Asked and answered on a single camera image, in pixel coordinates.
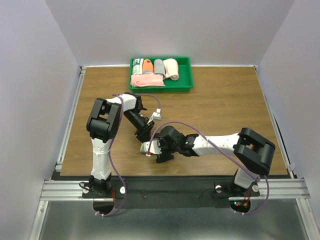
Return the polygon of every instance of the metal frame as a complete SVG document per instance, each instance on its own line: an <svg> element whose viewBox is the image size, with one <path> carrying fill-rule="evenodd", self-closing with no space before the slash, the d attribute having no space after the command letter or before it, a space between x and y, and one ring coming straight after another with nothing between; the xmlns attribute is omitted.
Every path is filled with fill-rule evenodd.
<svg viewBox="0 0 320 240"><path fill-rule="evenodd" d="M64 132L64 137L62 140L62 144L61 144L61 148L60 148L60 152L57 158L57 163L59 162L63 162L64 158L65 158L65 153L66 153L66 149L67 149L67 144L68 144L68 140L69 140L69 136L70 136L70 132L71 132L71 128L72 128L72 123L74 122L74 118L75 118L75 114L76 114L76 109L77 109L77 105L78 105L78 100L79 100L79 96L80 96L80 92L81 92L81 88L82 88L82 84L84 82L84 78L85 78L85 74L86 74L86 67L82 66L81 68L81 72L80 72L80 76L79 76L79 81L78 81L78 85L75 91L75 96L73 99L73 103L72 103L72 108L71 108L71 112L69 115L69 119L68 119L68 123Z"/></svg>
<svg viewBox="0 0 320 240"><path fill-rule="evenodd" d="M88 66L88 67L126 67L121 66ZM212 65L206 65L205 67L217 67ZM219 67L240 67L240 66L219 66ZM257 67L255 65L241 66L241 67L253 67L257 73ZM61 171L62 163L65 157L67 143L70 136L75 112L84 81L87 67L82 66L79 76L79 82L73 99L73 105L68 119L68 124L65 130L64 138L61 144L58 159L56 161L56 171ZM310 194L307 188L307 184L304 179L294 179L294 172L290 169L290 161L285 151L284 143L281 138L280 131L277 127L275 116L268 104L266 96L262 91L262 95L269 112L269 116L272 122L272 126L279 143L279 148L284 159L284 164L288 170L288 173L292 179L269 179L270 186L270 199L296 199L297 205L303 220L304 227L310 240L320 240L320 232L315 220L314 214L310 205ZM79 187L80 181L45 181L40 196L40 202L35 215L33 227L31 230L30 240L38 240L41 234L41 229L44 223L46 211L48 208L49 201L92 201L92 199L82 198L82 189ZM252 199L264 199L267 193L267 185L265 180L261 180L258 183L260 190L260 197L252 197ZM230 200L237 200L236 197L231 197ZM96 201L112 201L111 198L99 198Z"/></svg>
<svg viewBox="0 0 320 240"><path fill-rule="evenodd" d="M80 182L88 181L45 181L40 201L92 201L82 198ZM269 179L269 199L309 199L310 194L304 179ZM265 199L267 195L266 180L258 182L260 196L251 199ZM230 197L230 200L242 200L243 197ZM95 198L95 201L112 201L112 198Z"/></svg>
<svg viewBox="0 0 320 240"><path fill-rule="evenodd" d="M38 205L38 209L35 214L31 234L29 240L38 240L40 237L41 229L44 224L47 208L48 208L48 201L40 201Z"/></svg>

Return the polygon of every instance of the wooden tabletop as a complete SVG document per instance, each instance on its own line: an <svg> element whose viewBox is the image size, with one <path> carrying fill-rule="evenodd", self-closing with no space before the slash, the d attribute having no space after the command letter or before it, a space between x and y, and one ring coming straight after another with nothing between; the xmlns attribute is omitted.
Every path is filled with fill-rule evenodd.
<svg viewBox="0 0 320 240"><path fill-rule="evenodd" d="M287 174L276 135L253 67L193 67L194 88L186 93L155 93L161 101L162 121L183 121L207 136L238 133L252 128L276 145L270 174ZM129 91L128 67L87 68L62 165L62 176L89 176L92 143L86 123L96 98ZM150 117L157 108L151 97L142 97ZM184 135L194 131L172 124ZM237 166L222 155L185 157L156 163L156 157L140 153L134 126L123 117L112 146L112 160L123 176L233 175Z"/></svg>

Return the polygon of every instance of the white wall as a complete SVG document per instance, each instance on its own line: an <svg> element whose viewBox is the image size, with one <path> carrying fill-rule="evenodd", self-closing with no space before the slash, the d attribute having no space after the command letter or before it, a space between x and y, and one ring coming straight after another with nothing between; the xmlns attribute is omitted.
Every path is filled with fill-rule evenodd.
<svg viewBox="0 0 320 240"><path fill-rule="evenodd" d="M43 0L0 4L0 238L29 239L78 64Z"/></svg>
<svg viewBox="0 0 320 240"><path fill-rule="evenodd" d="M46 0L83 66L131 57L258 64L294 0Z"/></svg>
<svg viewBox="0 0 320 240"><path fill-rule="evenodd" d="M295 172L320 226L320 1L296 0L258 67Z"/></svg>

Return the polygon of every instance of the screw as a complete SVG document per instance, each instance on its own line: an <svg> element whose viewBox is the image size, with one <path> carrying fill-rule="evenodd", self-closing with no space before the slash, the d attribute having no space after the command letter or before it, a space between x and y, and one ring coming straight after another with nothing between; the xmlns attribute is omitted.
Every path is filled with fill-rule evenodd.
<svg viewBox="0 0 320 240"><path fill-rule="evenodd" d="M125 194L125 193L126 193L126 189L125 189L124 186L122 186L122 187L120 188L120 193L121 193L121 194Z"/></svg>
<svg viewBox="0 0 320 240"><path fill-rule="evenodd" d="M222 193L222 187L220 185L215 186L215 191L219 194Z"/></svg>
<svg viewBox="0 0 320 240"><path fill-rule="evenodd" d="M254 191L255 193L259 192L259 187L257 185L253 185L252 191Z"/></svg>

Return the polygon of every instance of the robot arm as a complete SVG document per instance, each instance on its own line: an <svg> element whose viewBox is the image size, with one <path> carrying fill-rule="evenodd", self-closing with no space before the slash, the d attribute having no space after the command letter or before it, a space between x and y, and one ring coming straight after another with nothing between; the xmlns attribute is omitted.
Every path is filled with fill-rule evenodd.
<svg viewBox="0 0 320 240"><path fill-rule="evenodd" d="M183 135L172 126L164 127L157 139L151 143L150 153L157 156L156 162L163 163L174 158L178 152L186 157L221 154L214 146L199 134ZM235 155L251 173L266 176L270 172L276 146L250 128L243 128L240 133L225 136L207 136L211 142L229 155ZM143 143L149 148L149 142ZM247 189L254 180L241 168L236 172L234 183Z"/></svg>
<svg viewBox="0 0 320 240"><path fill-rule="evenodd" d="M149 141L153 120L140 115L141 110L146 110L142 105L141 96L124 93L112 99L97 98L86 124L90 133L93 147L93 167L89 177L91 188L100 195L108 193L111 189L111 170L109 151L112 140L116 136L123 114L136 127L135 136L141 142Z"/></svg>

